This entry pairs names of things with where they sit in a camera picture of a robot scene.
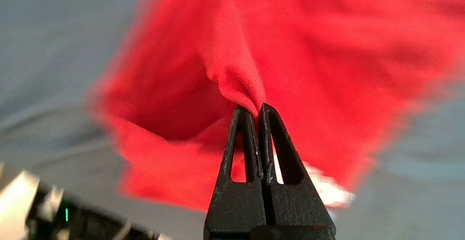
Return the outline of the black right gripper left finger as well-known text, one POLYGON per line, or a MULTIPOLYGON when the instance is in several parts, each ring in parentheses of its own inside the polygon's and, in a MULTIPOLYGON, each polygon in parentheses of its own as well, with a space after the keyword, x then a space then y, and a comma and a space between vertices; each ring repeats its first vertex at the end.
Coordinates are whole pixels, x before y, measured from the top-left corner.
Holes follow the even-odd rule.
POLYGON ((263 171, 254 119, 242 106, 235 108, 214 192, 204 222, 205 238, 248 238, 266 224, 263 171), (246 182, 231 178, 237 134, 242 133, 246 182))

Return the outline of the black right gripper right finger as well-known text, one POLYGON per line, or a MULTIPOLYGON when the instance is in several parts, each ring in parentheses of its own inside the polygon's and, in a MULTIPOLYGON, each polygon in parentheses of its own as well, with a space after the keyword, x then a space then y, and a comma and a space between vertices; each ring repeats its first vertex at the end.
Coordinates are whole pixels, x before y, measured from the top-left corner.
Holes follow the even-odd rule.
POLYGON ((267 220, 274 225, 335 229, 279 112, 264 103, 259 150, 267 220))

